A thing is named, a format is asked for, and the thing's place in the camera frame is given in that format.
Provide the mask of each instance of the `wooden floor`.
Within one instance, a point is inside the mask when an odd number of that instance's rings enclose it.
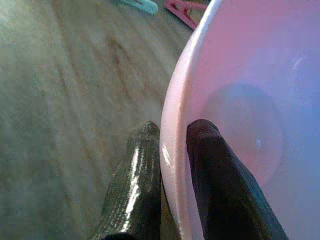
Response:
[[[155,2],[151,16],[116,0],[0,0],[0,239],[85,239],[97,224],[128,132],[160,124],[192,33]]]

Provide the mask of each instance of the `laminate floor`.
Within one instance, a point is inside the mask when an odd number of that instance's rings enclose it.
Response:
[[[192,31],[115,0],[0,0],[0,239],[85,239]],[[163,202],[163,239],[175,228]]]

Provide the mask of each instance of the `pink plastic tub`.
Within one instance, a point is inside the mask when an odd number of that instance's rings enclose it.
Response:
[[[320,1],[212,0],[176,65],[161,120],[166,196],[203,239],[187,125],[217,125],[291,240],[320,239]]]

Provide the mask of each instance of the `pink basin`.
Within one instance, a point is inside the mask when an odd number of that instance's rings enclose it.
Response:
[[[172,75],[161,174],[183,240],[203,239],[187,125],[219,128],[291,240],[320,239],[320,1],[212,0]]]

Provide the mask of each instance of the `floor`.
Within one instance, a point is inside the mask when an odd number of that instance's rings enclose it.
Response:
[[[116,0],[0,0],[0,236],[86,239],[192,31]],[[163,239],[175,239],[163,207]]]

